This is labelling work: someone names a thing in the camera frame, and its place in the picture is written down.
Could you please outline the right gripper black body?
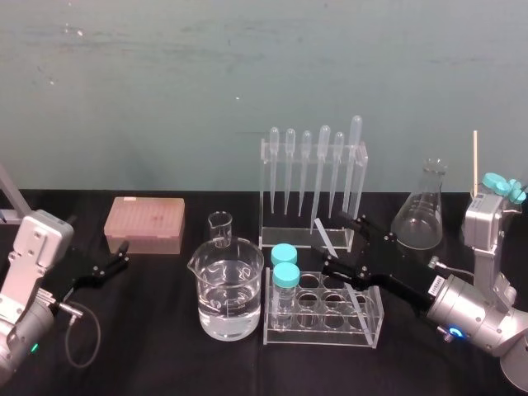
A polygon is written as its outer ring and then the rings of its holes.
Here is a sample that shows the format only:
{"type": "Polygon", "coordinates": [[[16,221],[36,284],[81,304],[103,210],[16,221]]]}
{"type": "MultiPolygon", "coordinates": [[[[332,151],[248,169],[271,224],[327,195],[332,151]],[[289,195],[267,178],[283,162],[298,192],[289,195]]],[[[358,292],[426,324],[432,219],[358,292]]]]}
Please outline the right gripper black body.
{"type": "Polygon", "coordinates": [[[368,286],[378,286],[427,312],[435,296],[429,291],[438,274],[425,264],[404,255],[394,237],[371,234],[361,251],[361,272],[368,286]]]}

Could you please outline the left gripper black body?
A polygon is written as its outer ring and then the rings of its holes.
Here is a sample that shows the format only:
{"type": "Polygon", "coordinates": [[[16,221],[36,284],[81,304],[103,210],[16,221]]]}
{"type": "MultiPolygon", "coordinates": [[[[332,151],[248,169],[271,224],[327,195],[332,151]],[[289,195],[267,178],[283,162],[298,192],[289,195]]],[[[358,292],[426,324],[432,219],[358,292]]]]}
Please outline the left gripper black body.
{"type": "Polygon", "coordinates": [[[58,308],[69,296],[79,289],[98,289],[104,284],[104,270],[99,266],[84,268],[64,273],[60,276],[53,276],[49,292],[52,294],[54,302],[53,308],[58,308]]]}

